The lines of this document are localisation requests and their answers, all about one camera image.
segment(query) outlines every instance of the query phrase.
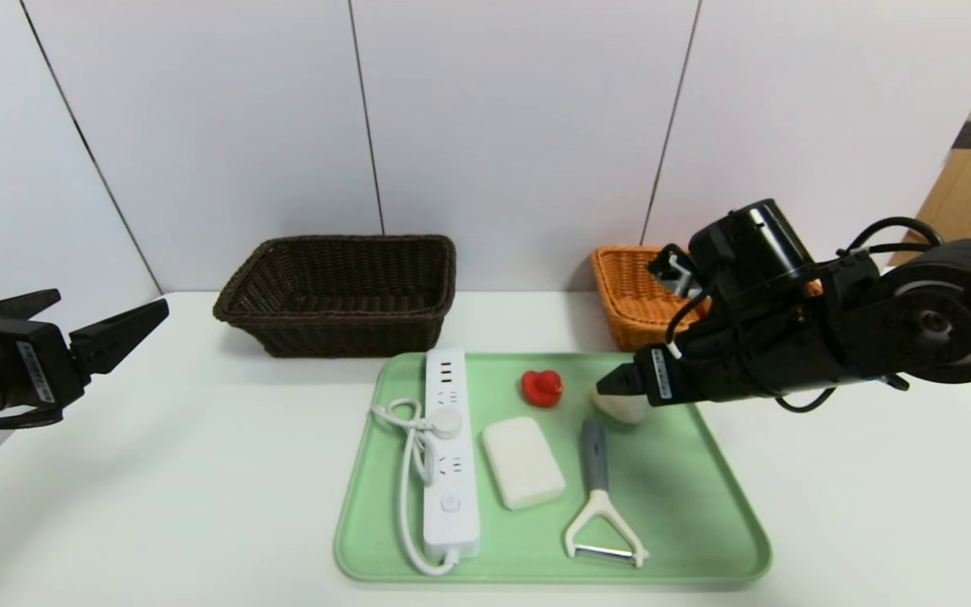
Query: barcode label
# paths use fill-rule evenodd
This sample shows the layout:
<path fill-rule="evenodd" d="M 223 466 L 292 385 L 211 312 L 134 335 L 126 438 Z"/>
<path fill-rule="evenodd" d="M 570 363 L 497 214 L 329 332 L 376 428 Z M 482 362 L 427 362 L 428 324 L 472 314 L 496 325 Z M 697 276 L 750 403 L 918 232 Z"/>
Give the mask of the barcode label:
<path fill-rule="evenodd" d="M 27 341 L 17 342 L 17 350 L 20 352 L 20 360 L 24 361 L 24 368 L 28 369 L 28 377 L 32 380 L 32 387 L 35 394 L 44 403 L 54 403 L 55 393 L 51 392 L 51 385 L 47 383 L 47 377 L 43 375 L 43 368 L 40 366 L 40 359 L 35 357 L 35 349 Z"/>
<path fill-rule="evenodd" d="M 658 394 L 662 395 L 662 400 L 672 399 L 673 387 L 669 384 L 666 354 L 662 350 L 651 350 L 651 359 L 654 361 L 654 375 L 658 376 Z"/>

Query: white soap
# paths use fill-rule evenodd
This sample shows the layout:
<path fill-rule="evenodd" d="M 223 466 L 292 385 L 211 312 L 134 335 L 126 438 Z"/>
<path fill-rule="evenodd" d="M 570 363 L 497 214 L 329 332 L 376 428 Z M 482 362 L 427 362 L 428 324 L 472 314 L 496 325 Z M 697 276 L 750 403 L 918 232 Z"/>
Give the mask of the white soap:
<path fill-rule="evenodd" d="M 497 422 L 482 431 L 485 456 L 504 506 L 519 510 L 558 498 L 564 476 L 539 424 L 528 417 Z"/>

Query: power outlet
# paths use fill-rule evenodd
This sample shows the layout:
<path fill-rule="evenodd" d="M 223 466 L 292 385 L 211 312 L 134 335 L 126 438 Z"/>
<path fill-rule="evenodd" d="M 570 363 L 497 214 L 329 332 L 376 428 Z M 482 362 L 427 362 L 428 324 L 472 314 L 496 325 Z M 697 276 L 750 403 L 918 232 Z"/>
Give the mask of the power outlet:
<path fill-rule="evenodd" d="M 458 551 L 461 558 L 477 556 L 481 526 L 465 355 L 462 350 L 431 350 L 425 364 L 425 417 L 454 408 L 462 420 L 455 437 L 432 441 L 437 476 L 425 487 L 421 512 L 425 554 L 434 561 L 441 561 L 448 550 Z"/>

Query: panel seam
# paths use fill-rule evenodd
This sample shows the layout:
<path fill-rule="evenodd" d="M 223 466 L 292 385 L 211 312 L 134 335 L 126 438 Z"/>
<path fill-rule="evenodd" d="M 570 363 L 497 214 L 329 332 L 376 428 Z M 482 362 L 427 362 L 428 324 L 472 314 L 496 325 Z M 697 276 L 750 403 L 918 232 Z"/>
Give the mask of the panel seam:
<path fill-rule="evenodd" d="M 84 136 L 84 131 L 81 131 L 81 126 L 78 124 L 77 116 L 73 114 L 73 108 L 70 107 L 69 100 L 66 99 L 66 93 L 62 91 L 62 84 L 58 82 L 58 76 L 55 74 L 55 68 L 51 66 L 51 59 L 47 58 L 47 51 L 43 49 L 43 42 L 40 40 L 40 35 L 35 31 L 35 24 L 32 23 L 32 17 L 28 14 L 28 7 L 24 5 L 24 0 L 17 0 L 20 4 L 20 10 L 24 12 L 24 20 L 28 22 L 28 28 L 32 31 L 32 38 L 35 39 L 35 45 L 39 47 L 40 55 L 43 57 L 44 65 L 47 65 L 47 72 L 51 74 L 51 80 L 54 81 L 55 89 L 58 89 L 58 96 L 62 99 L 62 104 L 66 106 L 66 112 L 70 115 L 70 120 L 73 122 L 73 128 L 77 131 L 78 137 L 81 139 L 81 145 L 84 146 L 85 153 L 88 153 L 89 160 L 92 161 L 93 168 L 96 169 L 96 175 L 99 176 L 99 181 L 104 185 L 104 191 L 107 192 L 107 196 L 111 199 L 111 205 L 115 207 L 115 212 L 119 214 L 119 220 L 122 222 L 122 226 L 126 229 L 126 234 L 130 237 L 130 242 L 134 245 L 134 250 L 137 250 L 137 256 L 142 259 L 142 264 L 145 265 L 145 270 L 152 279 L 152 284 L 155 285 L 155 289 L 159 292 L 159 295 L 166 295 L 166 292 L 162 287 L 159 286 L 159 281 L 155 277 L 155 273 L 152 272 L 152 266 L 149 265 L 148 259 L 145 257 L 145 252 L 143 252 L 142 247 L 137 244 L 137 238 L 134 235 L 134 231 L 130 228 L 130 223 L 126 221 L 125 215 L 122 214 L 122 208 L 119 207 L 119 201 L 115 199 L 115 195 L 111 192 L 110 185 L 107 184 L 107 178 L 104 177 L 104 171 L 99 167 L 99 163 L 96 162 L 96 155 L 92 153 L 92 147 L 89 146 L 88 139 Z"/>
<path fill-rule="evenodd" d="M 347 12 L 351 15 L 351 42 L 354 43 L 354 61 L 358 66 L 358 88 L 362 91 L 362 115 L 366 118 L 366 142 L 369 143 L 369 164 L 373 168 L 373 191 L 377 195 L 377 216 L 381 219 L 381 234 L 384 230 L 384 208 L 381 207 L 381 184 L 377 178 L 377 157 L 373 155 L 373 130 L 369 124 L 369 107 L 366 105 L 366 79 L 362 76 L 362 54 L 358 50 L 358 28 L 354 22 L 354 4 L 347 0 Z"/>
<path fill-rule="evenodd" d="M 673 133 L 673 123 L 677 119 L 677 108 L 681 104 L 681 91 L 684 89 L 684 77 L 687 74 L 687 65 L 691 58 L 691 46 L 695 43 L 695 30 L 699 24 L 699 13 L 702 11 L 702 0 L 696 4 L 695 18 L 691 19 L 691 31 L 689 32 L 689 43 L 684 51 L 684 65 L 681 66 L 681 77 L 677 81 L 677 93 L 673 97 L 673 107 L 669 111 L 669 126 L 666 126 L 666 141 L 662 143 L 662 157 L 658 158 L 658 172 L 654 175 L 654 185 L 651 187 L 651 200 L 646 205 L 646 218 L 643 219 L 643 232 L 639 235 L 639 245 L 643 246 L 646 241 L 646 230 L 651 224 L 651 211 L 654 210 L 655 197 L 658 195 L 658 181 L 662 180 L 662 168 L 666 164 L 666 150 L 669 149 L 669 138 Z"/>

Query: orange wicker basket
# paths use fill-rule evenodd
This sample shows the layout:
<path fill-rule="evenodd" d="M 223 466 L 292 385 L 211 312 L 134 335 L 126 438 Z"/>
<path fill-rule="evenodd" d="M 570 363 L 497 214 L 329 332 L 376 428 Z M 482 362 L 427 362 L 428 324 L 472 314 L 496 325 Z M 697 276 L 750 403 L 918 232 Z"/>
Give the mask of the orange wicker basket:
<path fill-rule="evenodd" d="M 689 301 L 667 291 L 646 271 L 647 262 L 660 250 L 656 246 L 602 246 L 590 255 L 598 293 L 609 317 L 609 333 L 617 348 L 625 352 L 662 342 L 669 321 Z M 677 332 L 709 311 L 708 299 L 679 322 Z"/>

